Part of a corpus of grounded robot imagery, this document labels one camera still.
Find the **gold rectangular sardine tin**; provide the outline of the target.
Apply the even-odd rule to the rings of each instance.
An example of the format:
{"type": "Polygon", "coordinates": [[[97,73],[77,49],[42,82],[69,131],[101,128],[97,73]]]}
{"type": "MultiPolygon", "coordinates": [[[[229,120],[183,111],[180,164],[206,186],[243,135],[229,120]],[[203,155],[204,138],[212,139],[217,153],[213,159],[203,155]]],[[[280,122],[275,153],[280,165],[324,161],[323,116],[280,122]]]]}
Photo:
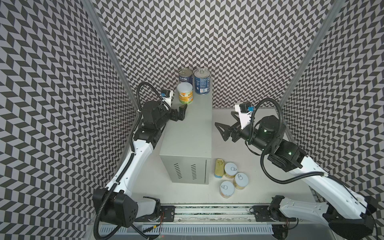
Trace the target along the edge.
{"type": "Polygon", "coordinates": [[[222,178],[225,174],[225,161],[223,159],[216,159],[214,176],[216,178],[222,178]]]}

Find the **aluminium corner post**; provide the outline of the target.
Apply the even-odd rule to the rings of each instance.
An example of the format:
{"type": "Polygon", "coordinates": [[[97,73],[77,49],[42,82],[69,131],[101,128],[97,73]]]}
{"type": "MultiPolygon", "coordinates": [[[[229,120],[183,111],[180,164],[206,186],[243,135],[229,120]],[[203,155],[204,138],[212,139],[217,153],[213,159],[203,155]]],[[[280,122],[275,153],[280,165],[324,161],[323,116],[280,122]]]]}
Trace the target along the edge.
{"type": "Polygon", "coordinates": [[[290,81],[290,84],[288,85],[285,93],[283,94],[283,97],[280,101],[281,108],[284,107],[285,103],[288,101],[290,95],[294,91],[295,87],[297,86],[299,80],[301,79],[303,73],[305,72],[306,68],[311,62],[311,59],[315,55],[316,51],[318,50],[320,44],[322,43],[323,39],[326,37],[327,32],[329,31],[331,25],[335,21],[337,15],[341,11],[342,7],[344,6],[346,1],[335,1],[332,5],[329,13],[324,19],[324,22],[321,24],[317,34],[314,37],[313,42],[310,44],[307,53],[304,55],[304,58],[299,65],[299,68],[297,69],[295,75],[293,76],[292,80],[290,81]]]}
{"type": "Polygon", "coordinates": [[[95,11],[93,1],[82,0],[82,4],[84,6],[85,11],[87,12],[87,14],[89,16],[90,21],[92,22],[92,24],[93,24],[93,26],[94,26],[94,28],[95,28],[98,36],[99,36],[102,44],[105,47],[105,50],[106,50],[112,64],[114,65],[115,70],[116,70],[128,96],[129,96],[129,98],[132,100],[134,108],[136,110],[138,110],[139,106],[137,104],[135,94],[130,87],[129,81],[127,80],[126,75],[124,74],[123,68],[121,67],[121,65],[118,61],[117,55],[112,48],[111,41],[109,40],[109,38],[105,32],[105,29],[102,26],[100,18],[97,15],[97,12],[95,11]]]}

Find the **tomato can dark label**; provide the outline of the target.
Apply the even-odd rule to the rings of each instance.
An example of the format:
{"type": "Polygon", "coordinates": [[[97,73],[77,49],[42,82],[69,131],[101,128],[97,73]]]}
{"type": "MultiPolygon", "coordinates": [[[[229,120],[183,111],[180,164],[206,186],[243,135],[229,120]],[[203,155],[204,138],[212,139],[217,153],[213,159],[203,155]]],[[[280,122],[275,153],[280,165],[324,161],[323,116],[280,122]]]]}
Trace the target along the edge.
{"type": "Polygon", "coordinates": [[[193,71],[188,68],[182,68],[178,71],[179,82],[193,85],[193,71]]]}

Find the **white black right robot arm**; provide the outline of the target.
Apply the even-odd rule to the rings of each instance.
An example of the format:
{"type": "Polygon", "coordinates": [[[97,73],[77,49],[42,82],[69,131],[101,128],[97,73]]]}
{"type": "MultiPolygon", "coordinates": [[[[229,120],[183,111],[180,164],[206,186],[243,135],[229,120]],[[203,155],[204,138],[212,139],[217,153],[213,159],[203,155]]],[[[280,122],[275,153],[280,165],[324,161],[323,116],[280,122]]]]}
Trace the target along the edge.
{"type": "Polygon", "coordinates": [[[322,224],[345,240],[361,240],[377,232],[374,213],[378,202],[375,198],[350,190],[304,150],[284,140],[282,113],[264,117],[258,123],[255,123],[255,113],[234,111],[231,114],[236,119],[235,124],[215,123],[215,127],[224,141],[242,139],[247,147],[260,150],[261,169],[271,181],[280,185],[303,181],[325,199],[323,203],[308,203],[275,196],[269,206],[271,217],[276,221],[295,218],[322,224]]]}

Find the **grey metal cabinet box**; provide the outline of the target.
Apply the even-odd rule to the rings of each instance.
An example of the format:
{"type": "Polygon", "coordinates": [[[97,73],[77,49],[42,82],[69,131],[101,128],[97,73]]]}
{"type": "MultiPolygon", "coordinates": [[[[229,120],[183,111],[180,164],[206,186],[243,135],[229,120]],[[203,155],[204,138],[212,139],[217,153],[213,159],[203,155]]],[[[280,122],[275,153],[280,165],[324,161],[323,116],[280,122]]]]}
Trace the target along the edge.
{"type": "Polygon", "coordinates": [[[212,160],[213,91],[193,94],[184,120],[169,121],[160,149],[173,183],[209,183],[212,160]]]}

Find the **left aluminium corner post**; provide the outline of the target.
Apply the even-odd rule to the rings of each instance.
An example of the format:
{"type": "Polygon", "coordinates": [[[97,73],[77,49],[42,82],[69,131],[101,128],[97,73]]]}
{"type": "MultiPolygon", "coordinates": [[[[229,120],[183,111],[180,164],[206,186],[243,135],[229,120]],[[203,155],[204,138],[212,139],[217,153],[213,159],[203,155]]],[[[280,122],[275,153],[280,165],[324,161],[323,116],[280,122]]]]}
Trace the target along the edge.
{"type": "Polygon", "coordinates": [[[115,70],[116,70],[128,96],[129,96],[129,98],[132,100],[134,108],[136,110],[138,110],[139,106],[137,104],[135,94],[130,87],[129,81],[127,80],[126,75],[124,74],[123,68],[121,67],[121,65],[118,61],[117,55],[112,48],[111,41],[109,40],[109,38],[105,32],[105,29],[102,26],[100,18],[97,15],[97,12],[95,11],[93,1],[82,0],[82,4],[84,6],[85,11],[87,12],[87,14],[89,16],[90,21],[92,22],[92,24],[93,24],[93,26],[94,26],[94,28],[95,28],[98,36],[99,36],[102,44],[105,47],[105,50],[106,50],[112,64],[114,65],[115,70]]]}

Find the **white lid can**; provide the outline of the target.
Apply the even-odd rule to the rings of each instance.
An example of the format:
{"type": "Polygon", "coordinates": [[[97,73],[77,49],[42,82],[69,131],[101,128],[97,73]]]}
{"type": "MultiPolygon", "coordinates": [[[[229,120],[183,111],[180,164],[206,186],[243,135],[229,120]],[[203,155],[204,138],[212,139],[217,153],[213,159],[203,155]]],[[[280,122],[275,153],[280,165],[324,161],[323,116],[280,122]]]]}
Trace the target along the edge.
{"type": "Polygon", "coordinates": [[[223,198],[230,198],[235,193],[235,186],[230,181],[223,181],[219,188],[220,195],[223,198]]]}
{"type": "Polygon", "coordinates": [[[224,167],[225,177],[233,179],[238,173],[238,167],[235,163],[226,163],[224,167]]]}
{"type": "Polygon", "coordinates": [[[237,173],[233,180],[233,184],[236,189],[243,190],[249,184],[249,178],[245,173],[237,173]]]}
{"type": "Polygon", "coordinates": [[[193,102],[193,86],[188,82],[181,82],[177,86],[179,101],[182,104],[191,104],[193,102]]]}

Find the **white lid can front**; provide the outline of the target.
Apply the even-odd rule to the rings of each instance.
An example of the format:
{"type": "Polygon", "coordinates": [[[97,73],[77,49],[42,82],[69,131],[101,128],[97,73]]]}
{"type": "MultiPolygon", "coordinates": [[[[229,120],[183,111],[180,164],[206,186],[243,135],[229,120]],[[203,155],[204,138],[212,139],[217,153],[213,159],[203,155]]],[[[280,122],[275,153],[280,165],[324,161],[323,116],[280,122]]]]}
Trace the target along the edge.
{"type": "Polygon", "coordinates": [[[230,198],[235,193],[235,186],[230,181],[223,181],[219,188],[220,195],[223,198],[230,198]]]}

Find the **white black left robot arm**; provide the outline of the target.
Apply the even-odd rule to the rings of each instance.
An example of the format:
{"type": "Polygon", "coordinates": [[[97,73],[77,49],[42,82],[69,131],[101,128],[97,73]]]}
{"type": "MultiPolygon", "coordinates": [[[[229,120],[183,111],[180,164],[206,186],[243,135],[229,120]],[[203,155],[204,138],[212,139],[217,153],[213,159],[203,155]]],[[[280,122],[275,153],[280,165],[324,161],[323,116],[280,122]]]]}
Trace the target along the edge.
{"type": "Polygon", "coordinates": [[[161,202],[157,198],[132,198],[135,182],[152,154],[168,121],[182,121],[186,116],[187,105],[172,109],[165,100],[149,101],[139,111],[129,136],[130,151],[115,176],[106,187],[93,194],[96,210],[95,231],[105,222],[118,228],[129,228],[136,219],[147,217],[157,220],[161,215],[161,202]]]}

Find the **right aluminium corner post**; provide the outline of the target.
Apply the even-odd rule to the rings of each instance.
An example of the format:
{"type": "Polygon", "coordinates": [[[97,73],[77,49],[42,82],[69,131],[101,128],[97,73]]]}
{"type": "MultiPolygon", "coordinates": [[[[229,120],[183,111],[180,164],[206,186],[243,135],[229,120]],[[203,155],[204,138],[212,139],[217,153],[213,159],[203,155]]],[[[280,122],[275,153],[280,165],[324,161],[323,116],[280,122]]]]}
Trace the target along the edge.
{"type": "Polygon", "coordinates": [[[288,101],[290,95],[294,91],[295,87],[297,86],[299,80],[301,79],[303,73],[305,72],[306,68],[311,62],[311,59],[315,55],[316,51],[318,50],[320,44],[322,43],[323,39],[326,37],[327,32],[329,31],[331,25],[335,21],[337,15],[341,11],[342,7],[344,6],[346,1],[335,1],[332,5],[329,13],[324,19],[324,22],[321,24],[317,34],[314,37],[313,42],[310,44],[307,53],[304,55],[304,58],[299,65],[299,68],[297,69],[295,75],[293,76],[292,80],[290,81],[290,84],[288,85],[285,93],[283,94],[283,97],[280,101],[281,108],[284,107],[285,103],[288,101]]]}

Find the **blue label tin can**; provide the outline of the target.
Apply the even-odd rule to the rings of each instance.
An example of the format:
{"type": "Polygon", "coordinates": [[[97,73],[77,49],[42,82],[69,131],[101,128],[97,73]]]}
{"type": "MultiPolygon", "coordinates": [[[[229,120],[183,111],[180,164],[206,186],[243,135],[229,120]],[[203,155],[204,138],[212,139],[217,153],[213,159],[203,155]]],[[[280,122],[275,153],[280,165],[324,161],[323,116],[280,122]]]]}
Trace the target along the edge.
{"type": "Polygon", "coordinates": [[[199,95],[206,95],[210,92],[211,72],[206,69],[194,71],[195,92],[199,95]]]}

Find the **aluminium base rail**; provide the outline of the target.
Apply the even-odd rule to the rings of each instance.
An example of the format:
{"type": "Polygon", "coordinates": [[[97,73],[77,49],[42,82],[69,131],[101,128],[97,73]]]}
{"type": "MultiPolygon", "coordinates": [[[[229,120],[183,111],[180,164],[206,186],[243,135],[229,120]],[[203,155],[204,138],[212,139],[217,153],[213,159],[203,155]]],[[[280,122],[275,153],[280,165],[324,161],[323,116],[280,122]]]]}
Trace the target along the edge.
{"type": "Polygon", "coordinates": [[[155,220],[136,219],[113,240],[339,240],[303,219],[272,220],[266,204],[165,204],[155,220]]]}

